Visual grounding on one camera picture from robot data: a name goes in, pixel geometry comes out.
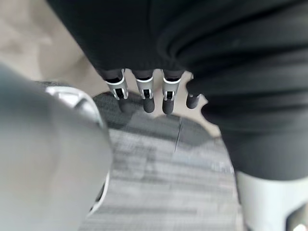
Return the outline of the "left robot hand black cloth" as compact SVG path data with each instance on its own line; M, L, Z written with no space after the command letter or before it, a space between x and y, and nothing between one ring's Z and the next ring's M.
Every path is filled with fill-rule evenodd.
M249 231L308 226L305 0L51 0L105 80L186 70L219 127Z

